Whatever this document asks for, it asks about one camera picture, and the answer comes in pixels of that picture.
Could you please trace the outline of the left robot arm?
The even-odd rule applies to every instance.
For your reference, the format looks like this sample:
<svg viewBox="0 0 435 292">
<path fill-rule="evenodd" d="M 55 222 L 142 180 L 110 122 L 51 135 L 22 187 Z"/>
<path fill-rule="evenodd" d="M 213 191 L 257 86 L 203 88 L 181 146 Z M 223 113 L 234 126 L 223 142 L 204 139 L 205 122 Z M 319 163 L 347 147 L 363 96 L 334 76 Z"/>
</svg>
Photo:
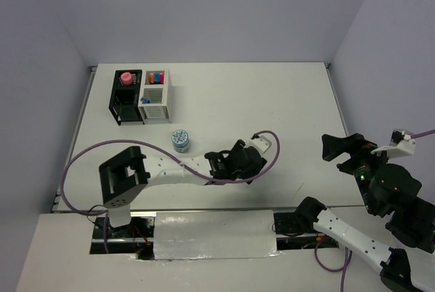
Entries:
<svg viewBox="0 0 435 292">
<path fill-rule="evenodd" d="M 235 181 L 251 183 L 266 166 L 264 154 L 270 147 L 270 141 L 256 135 L 248 143 L 238 140 L 230 150 L 178 161 L 168 156 L 146 156 L 139 146 L 126 148 L 99 166 L 109 229 L 119 237 L 131 233 L 131 204 L 147 187 L 178 183 L 200 186 Z"/>
</svg>

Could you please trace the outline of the blue white jar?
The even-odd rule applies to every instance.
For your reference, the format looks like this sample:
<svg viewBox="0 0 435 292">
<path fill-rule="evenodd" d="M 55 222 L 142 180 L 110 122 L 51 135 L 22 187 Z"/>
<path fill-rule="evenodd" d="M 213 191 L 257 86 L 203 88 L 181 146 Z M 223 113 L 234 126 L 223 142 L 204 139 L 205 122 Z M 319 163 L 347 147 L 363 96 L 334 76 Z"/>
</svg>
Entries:
<svg viewBox="0 0 435 292">
<path fill-rule="evenodd" d="M 177 153 L 186 153 L 190 149 L 190 137 L 185 130 L 176 130 L 171 134 L 171 142 Z"/>
</svg>

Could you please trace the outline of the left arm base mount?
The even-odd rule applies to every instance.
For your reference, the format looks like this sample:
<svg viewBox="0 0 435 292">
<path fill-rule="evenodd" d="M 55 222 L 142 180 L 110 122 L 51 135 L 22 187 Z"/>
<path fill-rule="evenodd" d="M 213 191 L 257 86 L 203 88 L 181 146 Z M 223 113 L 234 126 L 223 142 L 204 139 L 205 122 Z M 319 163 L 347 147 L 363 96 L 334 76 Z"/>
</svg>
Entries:
<svg viewBox="0 0 435 292">
<path fill-rule="evenodd" d="M 154 259 L 155 217 L 133 215 L 129 225 L 112 227 L 107 223 L 103 232 L 105 218 L 96 217 L 90 244 L 91 255 L 110 254 L 132 255 L 140 260 Z"/>
</svg>

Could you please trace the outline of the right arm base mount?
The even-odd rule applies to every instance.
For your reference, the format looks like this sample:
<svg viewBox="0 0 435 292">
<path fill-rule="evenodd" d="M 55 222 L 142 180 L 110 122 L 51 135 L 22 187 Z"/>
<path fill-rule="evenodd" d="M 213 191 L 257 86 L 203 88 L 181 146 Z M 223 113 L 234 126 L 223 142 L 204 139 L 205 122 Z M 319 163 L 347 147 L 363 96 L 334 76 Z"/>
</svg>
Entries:
<svg viewBox="0 0 435 292">
<path fill-rule="evenodd" d="M 276 235 L 277 250 L 309 250 L 320 242 L 321 248 L 338 248 L 338 242 L 313 225 L 326 206 L 313 197 L 306 197 L 294 211 L 274 211 L 272 231 Z"/>
</svg>

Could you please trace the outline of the pink capped bottle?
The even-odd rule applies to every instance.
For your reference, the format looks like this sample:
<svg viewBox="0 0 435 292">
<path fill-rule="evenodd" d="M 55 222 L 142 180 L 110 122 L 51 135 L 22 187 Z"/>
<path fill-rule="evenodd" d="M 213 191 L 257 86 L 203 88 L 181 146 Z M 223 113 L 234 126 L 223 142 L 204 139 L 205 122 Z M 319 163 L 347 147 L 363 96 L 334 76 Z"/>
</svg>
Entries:
<svg viewBox="0 0 435 292">
<path fill-rule="evenodd" d="M 120 75 L 120 80 L 124 86 L 129 86 L 134 84 L 133 75 L 130 72 L 123 72 Z"/>
</svg>

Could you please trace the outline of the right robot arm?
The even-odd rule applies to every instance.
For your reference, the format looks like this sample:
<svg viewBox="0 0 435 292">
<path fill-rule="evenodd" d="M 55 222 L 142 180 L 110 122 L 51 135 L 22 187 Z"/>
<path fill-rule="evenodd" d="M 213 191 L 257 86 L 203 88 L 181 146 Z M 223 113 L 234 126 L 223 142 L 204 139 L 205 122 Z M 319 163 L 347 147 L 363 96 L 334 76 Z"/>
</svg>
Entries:
<svg viewBox="0 0 435 292">
<path fill-rule="evenodd" d="M 413 155 L 419 137 L 395 130 L 384 146 L 361 134 L 321 138 L 323 160 L 349 156 L 336 167 L 355 179 L 368 215 L 385 224 L 391 239 L 373 229 L 364 233 L 361 225 L 347 223 L 312 197 L 296 209 L 300 230 L 315 230 L 336 240 L 370 265 L 390 291 L 434 290 L 434 204 L 419 197 L 421 182 L 391 161 Z"/>
</svg>

